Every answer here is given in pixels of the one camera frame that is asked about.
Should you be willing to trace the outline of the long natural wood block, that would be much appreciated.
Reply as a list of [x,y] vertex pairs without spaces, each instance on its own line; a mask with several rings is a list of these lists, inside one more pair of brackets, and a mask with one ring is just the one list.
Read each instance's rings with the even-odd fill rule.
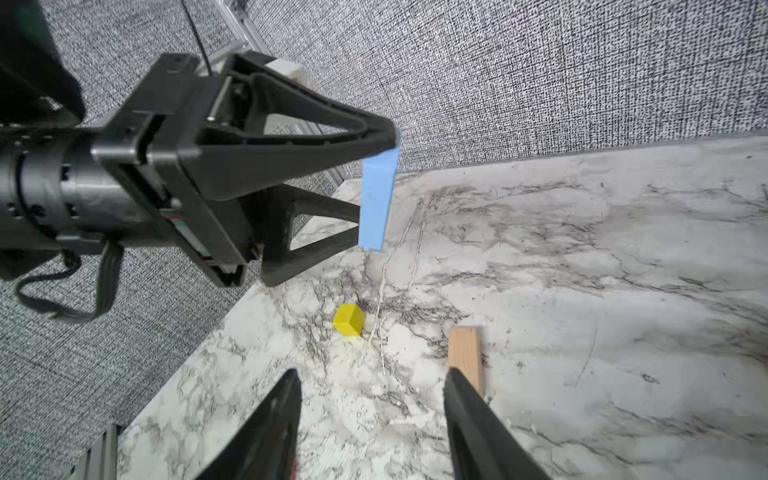
[[452,329],[448,342],[448,367],[458,369],[480,396],[485,394],[480,329]]

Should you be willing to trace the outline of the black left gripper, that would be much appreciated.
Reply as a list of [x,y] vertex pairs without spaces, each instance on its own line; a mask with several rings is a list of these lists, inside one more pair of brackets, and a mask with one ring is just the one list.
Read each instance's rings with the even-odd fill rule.
[[[103,127],[1,131],[1,276],[63,254],[98,255],[111,274],[135,247],[177,247],[216,285],[253,257],[243,195],[394,148],[385,117],[328,99],[236,54],[220,78],[164,54]],[[269,116],[334,127],[269,134]]]

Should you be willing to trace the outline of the light blue wooden block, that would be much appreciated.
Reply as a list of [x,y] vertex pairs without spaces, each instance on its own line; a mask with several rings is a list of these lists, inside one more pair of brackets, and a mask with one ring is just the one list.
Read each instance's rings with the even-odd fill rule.
[[402,136],[396,131],[395,147],[366,158],[362,164],[362,191],[358,246],[381,251],[399,164]]

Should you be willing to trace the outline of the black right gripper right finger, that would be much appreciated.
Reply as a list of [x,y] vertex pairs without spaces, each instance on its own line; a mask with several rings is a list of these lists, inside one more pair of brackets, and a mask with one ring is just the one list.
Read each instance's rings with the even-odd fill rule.
[[454,367],[446,376],[444,410],[456,479],[549,479]]

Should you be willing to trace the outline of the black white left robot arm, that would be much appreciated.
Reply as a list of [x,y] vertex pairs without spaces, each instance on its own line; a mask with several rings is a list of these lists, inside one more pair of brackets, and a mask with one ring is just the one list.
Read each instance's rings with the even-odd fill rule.
[[160,55],[108,123],[85,128],[78,81],[40,5],[1,5],[1,276],[56,254],[175,247],[216,285],[260,261],[276,286],[357,242],[291,248],[294,217],[357,222],[357,206],[292,180],[395,147],[384,117],[325,98],[248,51],[210,76]]

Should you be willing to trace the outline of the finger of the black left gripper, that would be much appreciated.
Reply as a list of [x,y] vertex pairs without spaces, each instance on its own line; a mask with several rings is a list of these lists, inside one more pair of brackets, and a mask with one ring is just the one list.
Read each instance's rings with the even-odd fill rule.
[[276,287],[357,245],[360,207],[291,185],[251,195],[260,278]]

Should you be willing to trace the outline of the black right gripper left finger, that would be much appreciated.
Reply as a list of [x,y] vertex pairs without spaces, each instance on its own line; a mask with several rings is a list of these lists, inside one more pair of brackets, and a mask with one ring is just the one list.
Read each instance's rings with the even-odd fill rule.
[[197,478],[294,479],[301,406],[301,380],[291,368]]

